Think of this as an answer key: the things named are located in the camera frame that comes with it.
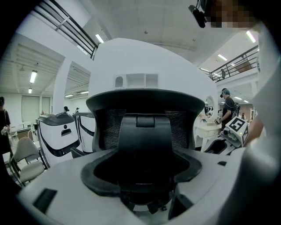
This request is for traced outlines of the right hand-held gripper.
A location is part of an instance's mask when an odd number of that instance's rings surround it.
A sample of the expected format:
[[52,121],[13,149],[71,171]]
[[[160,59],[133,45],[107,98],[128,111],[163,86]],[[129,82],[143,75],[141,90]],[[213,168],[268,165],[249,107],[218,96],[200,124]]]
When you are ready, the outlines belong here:
[[236,116],[220,132],[222,139],[209,140],[204,146],[203,152],[230,155],[233,150],[244,146],[248,135],[248,122]]

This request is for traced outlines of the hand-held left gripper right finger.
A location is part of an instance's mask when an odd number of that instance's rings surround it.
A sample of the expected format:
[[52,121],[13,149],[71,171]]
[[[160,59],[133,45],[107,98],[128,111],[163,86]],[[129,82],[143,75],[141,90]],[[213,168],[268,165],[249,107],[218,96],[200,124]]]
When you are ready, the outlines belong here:
[[227,156],[187,150],[189,156],[201,162],[202,169],[191,181],[179,183],[177,189],[193,205],[168,224],[217,225],[237,178],[244,151],[245,148],[239,148]]

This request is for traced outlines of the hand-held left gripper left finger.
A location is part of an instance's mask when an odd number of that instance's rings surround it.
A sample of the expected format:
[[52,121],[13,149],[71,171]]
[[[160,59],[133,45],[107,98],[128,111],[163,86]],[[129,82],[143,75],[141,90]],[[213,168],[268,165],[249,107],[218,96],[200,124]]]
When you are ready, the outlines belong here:
[[115,197],[103,197],[81,181],[82,168],[109,151],[100,151],[67,160],[49,168],[18,194],[20,203],[33,208],[44,189],[57,193],[46,211],[47,218],[64,225],[142,225],[144,224]]

